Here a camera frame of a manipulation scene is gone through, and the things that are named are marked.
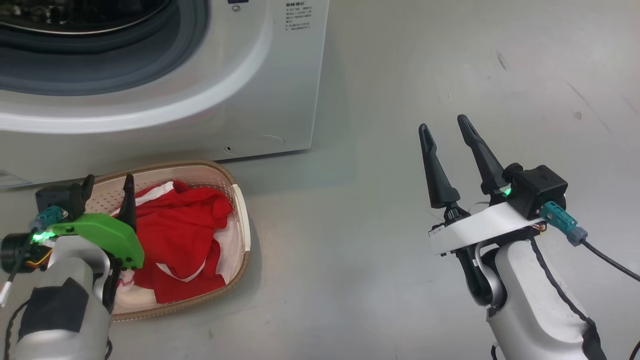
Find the basket rim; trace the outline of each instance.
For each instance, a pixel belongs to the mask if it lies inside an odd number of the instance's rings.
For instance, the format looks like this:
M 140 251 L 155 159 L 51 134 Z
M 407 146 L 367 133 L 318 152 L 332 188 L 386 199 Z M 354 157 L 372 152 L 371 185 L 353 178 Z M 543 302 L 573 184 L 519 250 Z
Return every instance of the basket rim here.
M 167 168 L 180 168 L 180 167 L 192 167 L 192 166 L 205 166 L 215 168 L 224 174 L 228 180 L 231 182 L 232 186 L 237 186 L 236 179 L 229 173 L 227 169 L 217 164 L 214 161 L 209 160 L 183 160 L 183 161 L 167 161 L 164 163 L 158 163 L 154 165 L 147 165 L 143 167 L 132 168 L 129 170 L 114 172 L 112 174 L 106 174 L 103 176 L 99 176 L 96 178 L 95 184 L 105 183 L 107 181 L 119 179 L 125 177 L 127 174 L 141 174 L 144 172 L 154 171 L 154 170 L 163 170 Z M 120 314 L 112 314 L 111 321 L 112 322 L 124 322 L 129 320 L 139 320 L 144 318 L 153 318 L 161 315 L 167 315 L 170 313 L 174 313 L 176 311 L 180 311 L 183 309 L 187 309 L 189 307 L 197 306 L 203 304 L 204 302 L 210 301 L 217 297 L 220 297 L 230 290 L 235 288 L 239 281 L 244 277 L 244 273 L 249 265 L 251 250 L 244 250 L 242 265 L 240 266 L 240 270 L 236 274 L 236 276 L 224 287 L 214 290 L 210 293 L 206 293 L 192 299 L 182 300 L 178 302 L 172 302 L 171 304 L 162 304 L 159 307 L 155 307 L 153 309 L 140 310 L 140 311 L 132 311 L 130 313 L 120 313 Z

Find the washing machine door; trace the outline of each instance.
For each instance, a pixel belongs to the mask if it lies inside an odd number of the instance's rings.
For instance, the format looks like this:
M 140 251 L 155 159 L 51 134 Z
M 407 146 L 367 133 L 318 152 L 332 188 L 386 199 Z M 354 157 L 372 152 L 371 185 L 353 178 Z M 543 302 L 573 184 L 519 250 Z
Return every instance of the washing machine door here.
M 122 131 L 212 108 L 266 58 L 268 2 L 0 0 L 0 129 Z

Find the laundry basket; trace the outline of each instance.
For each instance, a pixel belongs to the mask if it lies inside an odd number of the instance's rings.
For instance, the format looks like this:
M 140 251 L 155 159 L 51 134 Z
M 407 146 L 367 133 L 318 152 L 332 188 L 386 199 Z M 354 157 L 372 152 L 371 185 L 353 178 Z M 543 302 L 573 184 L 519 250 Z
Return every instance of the laundry basket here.
M 91 199 L 86 203 L 86 212 L 111 214 L 119 208 L 127 174 L 134 176 L 136 192 L 167 181 L 179 180 L 192 188 L 206 186 L 222 191 L 227 196 L 234 210 L 228 218 L 226 231 L 229 231 L 229 234 L 224 243 L 220 242 L 222 254 L 218 268 L 222 266 L 229 279 L 223 288 L 171 304 L 157 304 L 152 290 L 137 288 L 135 297 L 118 291 L 113 321 L 165 315 L 222 296 L 236 286 L 249 263 L 251 232 L 242 191 L 231 174 L 211 161 L 178 161 L 102 176 L 96 180 Z

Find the green plastic part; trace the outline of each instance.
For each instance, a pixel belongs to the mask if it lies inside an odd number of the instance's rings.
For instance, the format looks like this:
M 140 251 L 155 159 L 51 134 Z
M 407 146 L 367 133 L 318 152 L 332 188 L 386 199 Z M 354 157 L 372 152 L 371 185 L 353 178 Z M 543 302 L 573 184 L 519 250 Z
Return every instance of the green plastic part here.
M 105 214 L 84 214 L 74 222 L 49 227 L 58 236 L 79 235 L 122 260 L 126 268 L 141 268 L 145 252 L 131 226 Z

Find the white washing machine panel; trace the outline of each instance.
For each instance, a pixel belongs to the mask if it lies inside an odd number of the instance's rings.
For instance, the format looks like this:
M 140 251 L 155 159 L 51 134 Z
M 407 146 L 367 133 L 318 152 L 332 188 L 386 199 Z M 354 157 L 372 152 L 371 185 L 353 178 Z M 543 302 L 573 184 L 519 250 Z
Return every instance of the white washing machine panel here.
M 199 49 L 146 85 L 89 96 L 0 90 L 0 187 L 308 149 L 329 0 L 233 2 L 211 0 Z

